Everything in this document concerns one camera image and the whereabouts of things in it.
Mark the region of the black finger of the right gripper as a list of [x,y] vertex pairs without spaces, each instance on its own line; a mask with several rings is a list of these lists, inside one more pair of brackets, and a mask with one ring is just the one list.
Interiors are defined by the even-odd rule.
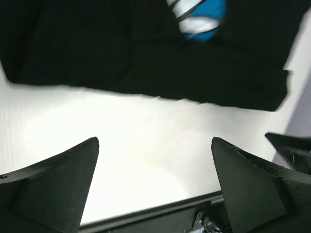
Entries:
[[311,138],[266,133],[265,137],[277,153],[294,170],[311,173]]

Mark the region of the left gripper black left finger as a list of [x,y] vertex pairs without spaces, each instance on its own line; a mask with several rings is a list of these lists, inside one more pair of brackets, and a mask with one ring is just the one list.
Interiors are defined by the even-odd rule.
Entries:
[[0,177],[2,233],[76,233],[99,155],[92,137]]

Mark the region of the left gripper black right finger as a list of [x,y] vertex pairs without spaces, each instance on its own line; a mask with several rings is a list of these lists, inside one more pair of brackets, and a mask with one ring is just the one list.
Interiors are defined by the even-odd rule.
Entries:
[[215,137],[211,151],[235,233],[308,233],[311,174],[285,168]]

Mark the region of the black graphic t shirt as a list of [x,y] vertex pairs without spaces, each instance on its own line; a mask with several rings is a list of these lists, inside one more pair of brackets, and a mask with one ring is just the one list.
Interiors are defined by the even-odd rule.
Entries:
[[308,0],[3,0],[12,83],[273,112]]

